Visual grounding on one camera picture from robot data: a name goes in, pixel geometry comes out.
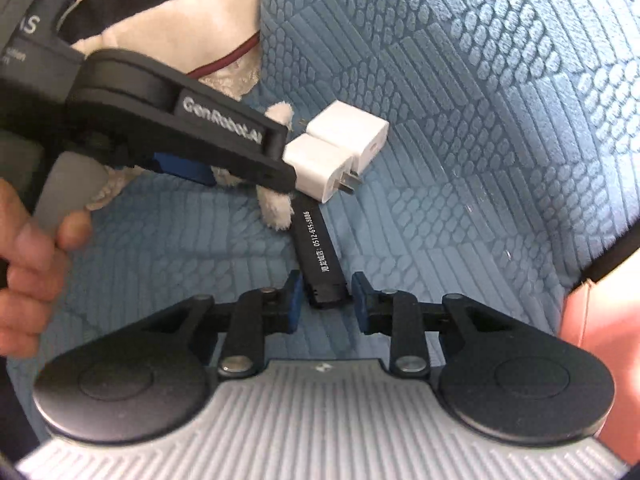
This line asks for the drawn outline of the person's left hand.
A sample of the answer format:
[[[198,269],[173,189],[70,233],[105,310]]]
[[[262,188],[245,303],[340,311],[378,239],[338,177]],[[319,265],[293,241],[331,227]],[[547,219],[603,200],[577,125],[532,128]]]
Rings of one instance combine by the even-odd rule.
[[[2,356],[30,359],[53,315],[70,270],[68,254],[92,234],[91,214],[69,214],[55,236],[43,232],[8,181],[1,182],[1,258],[8,263],[1,289]]]

